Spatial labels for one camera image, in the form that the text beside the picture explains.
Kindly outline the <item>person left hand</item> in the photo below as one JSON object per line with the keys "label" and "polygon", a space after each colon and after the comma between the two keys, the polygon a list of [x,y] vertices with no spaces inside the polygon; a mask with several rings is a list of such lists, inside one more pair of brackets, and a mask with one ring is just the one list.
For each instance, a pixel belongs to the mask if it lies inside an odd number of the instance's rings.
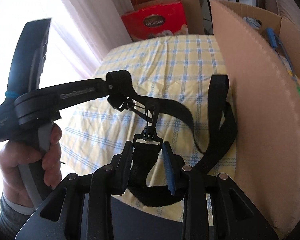
{"label": "person left hand", "polygon": [[4,146],[0,151],[0,169],[3,195],[9,202],[37,208],[61,182],[61,137],[60,127],[54,124],[46,154],[23,142],[9,141]]}

